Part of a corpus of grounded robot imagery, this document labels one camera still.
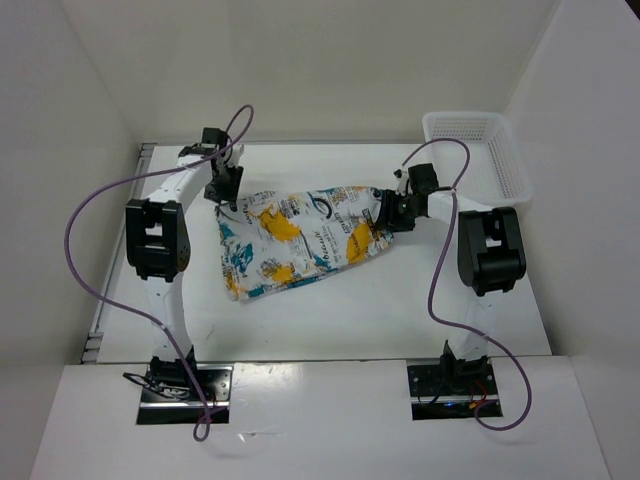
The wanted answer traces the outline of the printed yellow teal white shorts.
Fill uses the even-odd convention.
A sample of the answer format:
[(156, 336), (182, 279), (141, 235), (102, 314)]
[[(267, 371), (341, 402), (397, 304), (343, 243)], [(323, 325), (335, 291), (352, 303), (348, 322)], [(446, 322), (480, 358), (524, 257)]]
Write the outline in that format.
[(370, 186), (263, 191), (218, 206), (230, 298), (301, 287), (384, 253), (394, 235), (375, 226), (381, 206), (382, 191)]

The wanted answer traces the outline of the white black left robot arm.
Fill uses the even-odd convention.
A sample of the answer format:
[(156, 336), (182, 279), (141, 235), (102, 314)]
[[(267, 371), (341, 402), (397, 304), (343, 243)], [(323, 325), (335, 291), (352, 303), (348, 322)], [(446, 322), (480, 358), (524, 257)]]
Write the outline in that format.
[(159, 331), (143, 384), (163, 397), (194, 398), (200, 385), (183, 302), (191, 259), (185, 214), (201, 192), (218, 203), (236, 200), (243, 151), (226, 131), (205, 128), (200, 142), (179, 152), (176, 170), (159, 187), (125, 207), (127, 261), (142, 281)]

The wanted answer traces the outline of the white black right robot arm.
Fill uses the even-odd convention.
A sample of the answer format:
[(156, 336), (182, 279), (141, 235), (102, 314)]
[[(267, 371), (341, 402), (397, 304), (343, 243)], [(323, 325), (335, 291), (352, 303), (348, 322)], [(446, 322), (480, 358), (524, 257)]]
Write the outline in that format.
[[(427, 294), (427, 312), (436, 323), (454, 331), (439, 360), (441, 394), (460, 393), (483, 378), (489, 348), (513, 357), (492, 331), (496, 308), (526, 272), (526, 257), (518, 215), (512, 207), (491, 208), (461, 197), (455, 188), (439, 184), (431, 164), (419, 164), (394, 172), (398, 186), (380, 194), (376, 220), (380, 231), (409, 232), (416, 219), (437, 219), (447, 225), (441, 254)], [(457, 274), (470, 299), (462, 320), (447, 320), (435, 312), (435, 293), (448, 253), (455, 254)]]

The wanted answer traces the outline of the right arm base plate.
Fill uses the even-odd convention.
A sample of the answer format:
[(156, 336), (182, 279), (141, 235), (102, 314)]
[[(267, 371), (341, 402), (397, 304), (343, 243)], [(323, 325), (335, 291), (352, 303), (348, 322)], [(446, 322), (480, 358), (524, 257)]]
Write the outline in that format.
[(406, 372), (414, 421), (473, 419), (478, 406), (482, 419), (503, 416), (491, 364), (484, 373), (450, 382), (444, 380), (443, 368), (435, 361), (409, 362)]

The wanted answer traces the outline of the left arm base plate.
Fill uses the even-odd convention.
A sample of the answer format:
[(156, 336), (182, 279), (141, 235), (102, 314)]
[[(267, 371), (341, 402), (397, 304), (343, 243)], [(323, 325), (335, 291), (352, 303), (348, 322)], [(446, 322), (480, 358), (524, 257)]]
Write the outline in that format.
[[(186, 386), (152, 380), (149, 372), (144, 376), (125, 373), (124, 377), (141, 387), (137, 425), (194, 425), (204, 415), (198, 394)], [(233, 366), (202, 364), (196, 377), (212, 411), (211, 423), (228, 424)]]

